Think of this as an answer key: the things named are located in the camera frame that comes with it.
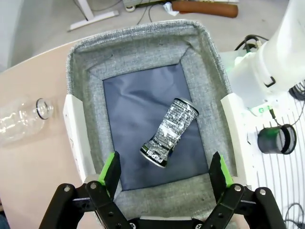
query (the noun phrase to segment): white table leg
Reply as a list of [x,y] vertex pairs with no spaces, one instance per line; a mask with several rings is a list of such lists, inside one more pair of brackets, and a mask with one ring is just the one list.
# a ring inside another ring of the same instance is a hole
[[115,10],[115,11],[111,11],[108,13],[103,13],[103,14],[94,16],[87,0],[78,0],[78,3],[79,3],[79,6],[81,7],[86,19],[72,24],[69,28],[69,31],[77,29],[77,28],[85,26],[85,25],[92,24],[97,21],[102,21],[104,19],[112,18],[112,17],[119,15],[119,12],[117,10]]

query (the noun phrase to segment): concrete floor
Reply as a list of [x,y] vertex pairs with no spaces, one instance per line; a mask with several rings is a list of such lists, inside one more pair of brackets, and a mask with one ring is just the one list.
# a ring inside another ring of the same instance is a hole
[[[89,0],[93,9],[113,5],[117,0]],[[211,33],[219,51],[231,51],[248,34],[259,34],[270,38],[278,27],[288,0],[240,0],[239,15],[235,19],[205,15],[178,14],[169,15],[163,6],[156,5],[151,10],[153,21],[190,19],[202,23]],[[77,30],[67,32],[69,25],[83,20],[83,15],[73,0],[26,0],[21,10],[17,27],[12,65],[16,65],[32,56],[65,43],[91,36],[103,31],[135,25],[145,8],[132,13],[125,11],[123,2],[102,13],[118,10],[118,17],[100,21]],[[141,23],[148,23],[148,11]]]

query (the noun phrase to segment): bolt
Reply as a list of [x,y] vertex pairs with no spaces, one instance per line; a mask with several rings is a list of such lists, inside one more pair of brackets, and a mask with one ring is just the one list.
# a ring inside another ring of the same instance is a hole
[[64,190],[65,192],[69,192],[69,191],[70,191],[70,187],[69,187],[69,186],[66,186],[63,190]]
[[259,190],[259,193],[262,194],[263,196],[266,195],[266,191],[263,189]]
[[90,185],[90,188],[91,188],[91,189],[95,189],[95,188],[96,188],[96,184],[95,184],[95,183],[92,183],[92,184]]
[[200,229],[201,226],[202,226],[202,224],[197,224],[196,227],[195,227],[195,229]]
[[234,187],[235,191],[240,192],[242,190],[242,188],[238,185],[235,185]]
[[129,223],[129,224],[132,227],[132,229],[136,229],[137,228],[134,223]]

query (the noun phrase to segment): wooden tabletop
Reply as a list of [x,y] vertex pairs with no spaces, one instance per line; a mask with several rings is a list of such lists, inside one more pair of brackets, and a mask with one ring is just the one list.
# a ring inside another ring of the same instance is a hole
[[[62,110],[66,95],[66,58],[69,43],[22,62],[0,74],[0,107],[27,96],[49,98],[54,116],[35,136],[0,148],[0,197],[12,229],[39,227],[50,200],[61,183],[79,187]],[[78,228],[101,228],[86,213]]]

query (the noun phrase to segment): clear plastic bottle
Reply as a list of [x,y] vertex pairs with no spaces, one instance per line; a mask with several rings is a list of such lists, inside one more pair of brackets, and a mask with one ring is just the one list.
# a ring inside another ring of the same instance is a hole
[[14,102],[0,108],[0,146],[38,133],[53,114],[45,99],[36,102]]

